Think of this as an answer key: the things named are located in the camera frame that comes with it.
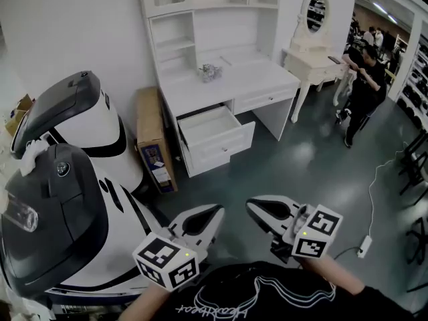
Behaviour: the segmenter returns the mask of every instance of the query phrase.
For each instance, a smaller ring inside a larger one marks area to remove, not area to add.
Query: ceiling light
[[[388,15],[388,18],[394,23],[394,24],[398,24],[397,20],[395,20],[391,15]]]
[[[387,12],[383,9],[383,7],[380,6],[378,3],[373,3],[373,5],[376,6],[378,10],[381,11],[382,13],[387,14]]]

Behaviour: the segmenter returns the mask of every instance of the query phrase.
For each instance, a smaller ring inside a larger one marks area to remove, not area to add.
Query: cardboard box
[[[138,151],[159,192],[178,191],[156,87],[138,91],[136,132]]]
[[[25,116],[25,113],[33,106],[33,101],[31,98],[27,95],[25,95],[18,103],[17,107],[15,108],[15,114],[13,115],[12,119],[9,120],[6,125],[6,131],[11,135],[15,136],[16,130],[18,129],[19,123],[21,122],[22,118]]]

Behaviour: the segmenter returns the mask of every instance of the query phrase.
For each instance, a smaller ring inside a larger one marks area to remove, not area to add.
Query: electrical outlet
[[[366,235],[366,237],[361,243],[360,248],[356,251],[356,255],[358,256],[358,258],[362,259],[366,256],[371,244],[372,244],[372,238],[369,235]]]

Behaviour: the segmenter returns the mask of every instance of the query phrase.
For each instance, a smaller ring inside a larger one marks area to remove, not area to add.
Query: gray floor
[[[245,212],[247,198],[257,195],[286,195],[299,203],[323,204],[344,215],[342,227],[330,248],[335,256],[358,246],[368,232],[371,203],[368,186],[375,167],[395,157],[417,134],[405,114],[389,99],[377,110],[366,128],[357,133],[354,146],[343,143],[346,124],[334,125],[332,95],[336,86],[317,93],[311,90],[296,124],[288,122],[280,142],[269,133],[252,112],[238,116],[241,122],[256,120],[252,147],[231,158],[228,165],[190,179],[183,164],[176,163],[179,192],[158,198],[156,204],[173,218],[177,213],[209,203],[220,203],[226,217],[210,260],[217,265],[256,260],[281,262],[270,253],[270,236]],[[419,294],[406,294],[409,285],[418,284],[423,272],[407,265],[405,256],[414,244],[405,232],[428,210],[428,200],[411,204],[422,187],[403,197],[406,183],[399,177],[398,162],[379,169],[372,188],[374,200],[373,244],[364,259],[354,251],[339,262],[378,288],[402,306],[418,310],[428,299],[428,288]],[[290,267],[297,263],[291,261]]]

